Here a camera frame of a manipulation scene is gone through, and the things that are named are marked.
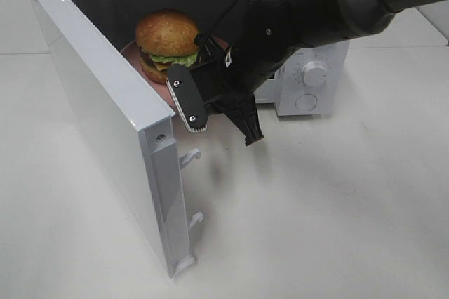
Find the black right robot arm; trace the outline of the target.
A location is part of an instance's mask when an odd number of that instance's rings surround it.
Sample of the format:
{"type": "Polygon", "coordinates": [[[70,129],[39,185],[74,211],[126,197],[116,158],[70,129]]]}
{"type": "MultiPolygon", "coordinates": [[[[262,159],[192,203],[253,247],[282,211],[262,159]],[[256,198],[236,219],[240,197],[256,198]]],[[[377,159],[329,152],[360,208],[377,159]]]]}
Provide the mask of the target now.
{"type": "Polygon", "coordinates": [[[301,48],[379,34],[407,8],[444,0],[257,0],[243,31],[211,64],[193,71],[202,106],[185,126],[203,131],[209,114],[224,114],[246,144],[262,138],[255,91],[301,48]]]}

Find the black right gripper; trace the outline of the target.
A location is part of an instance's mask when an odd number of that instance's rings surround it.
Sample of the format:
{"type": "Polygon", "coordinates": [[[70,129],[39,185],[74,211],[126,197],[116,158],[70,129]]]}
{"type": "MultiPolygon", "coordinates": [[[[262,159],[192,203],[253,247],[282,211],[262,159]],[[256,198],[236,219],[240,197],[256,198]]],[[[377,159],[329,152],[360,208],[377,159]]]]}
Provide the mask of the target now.
{"type": "Polygon", "coordinates": [[[200,56],[192,70],[208,114],[224,113],[244,135],[245,146],[263,139],[254,92],[302,47],[301,0],[257,0],[243,17],[243,30],[226,50],[198,36],[200,56]]]}

